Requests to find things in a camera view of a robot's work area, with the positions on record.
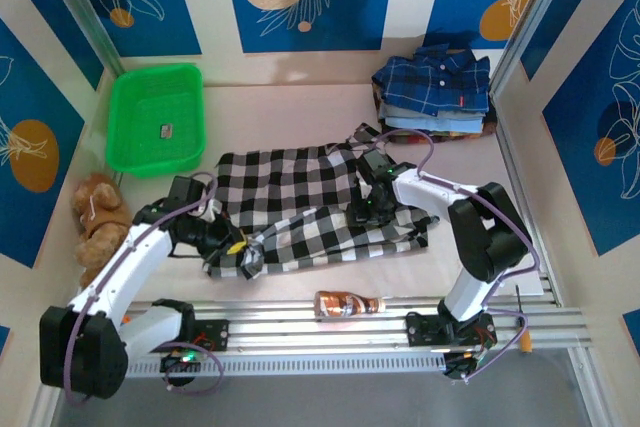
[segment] brown teddy bear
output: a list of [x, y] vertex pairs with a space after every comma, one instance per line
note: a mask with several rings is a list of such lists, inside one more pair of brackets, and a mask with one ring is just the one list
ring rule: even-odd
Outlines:
[[73, 194], [84, 233], [76, 247], [76, 260], [85, 267], [80, 286], [85, 289], [120, 248], [131, 227], [131, 213], [118, 186], [104, 174], [91, 174]]

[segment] white floor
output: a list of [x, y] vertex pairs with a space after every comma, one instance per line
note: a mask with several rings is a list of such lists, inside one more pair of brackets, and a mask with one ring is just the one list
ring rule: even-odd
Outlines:
[[[205, 91], [208, 146], [200, 169], [214, 170], [220, 156], [342, 141], [362, 122], [377, 127], [369, 85], [218, 87]], [[417, 163], [426, 146], [388, 147], [398, 162]], [[495, 137], [437, 144], [427, 170], [462, 183], [503, 184], [509, 179]], [[126, 175], [122, 191], [136, 211], [167, 194], [172, 176], [141, 180]], [[449, 225], [429, 232], [429, 248], [287, 274], [211, 279], [198, 260], [169, 259], [145, 283], [136, 300], [308, 300], [317, 290], [351, 290], [367, 296], [443, 296], [461, 268]], [[529, 265], [530, 257], [522, 265]], [[537, 275], [518, 279], [524, 295], [542, 294]], [[504, 294], [514, 294], [507, 283]]]

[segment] green plastic basket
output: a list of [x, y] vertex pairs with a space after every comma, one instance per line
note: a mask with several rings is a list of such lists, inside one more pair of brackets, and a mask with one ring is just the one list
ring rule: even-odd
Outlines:
[[107, 133], [107, 162], [113, 170], [138, 177], [193, 170], [206, 143], [197, 67], [151, 67], [115, 81]]

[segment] blue plaid shirt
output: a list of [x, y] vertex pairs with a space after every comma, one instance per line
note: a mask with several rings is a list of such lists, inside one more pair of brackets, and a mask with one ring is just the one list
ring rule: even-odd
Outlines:
[[471, 50], [448, 54], [448, 44], [420, 47], [413, 59], [391, 57], [374, 74], [389, 105], [436, 116], [439, 110], [489, 110], [489, 58]]

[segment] brown bottle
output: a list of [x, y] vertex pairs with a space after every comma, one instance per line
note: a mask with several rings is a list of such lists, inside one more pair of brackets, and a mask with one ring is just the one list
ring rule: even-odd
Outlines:
[[313, 310], [318, 317], [349, 317], [384, 312], [383, 299], [370, 299], [351, 292], [316, 292]]

